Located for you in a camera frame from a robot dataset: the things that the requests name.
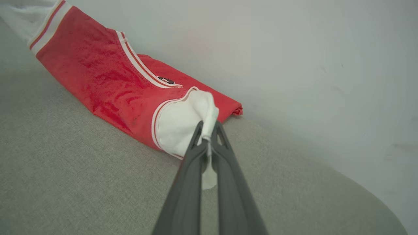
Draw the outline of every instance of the gray fabric surface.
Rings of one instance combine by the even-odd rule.
[[[92,115],[0,32],[0,234],[150,234],[180,161]],[[352,180],[244,118],[224,128],[271,234],[406,234]],[[202,196],[202,234],[217,234],[216,190]]]

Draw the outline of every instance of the white fabric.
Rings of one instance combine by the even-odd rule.
[[[209,92],[191,89],[184,99],[165,105],[157,118],[156,138],[165,152],[184,156],[196,125],[203,120],[203,136],[211,136],[219,109]]]
[[[38,33],[57,0],[8,0],[0,3],[0,17],[26,44]]]

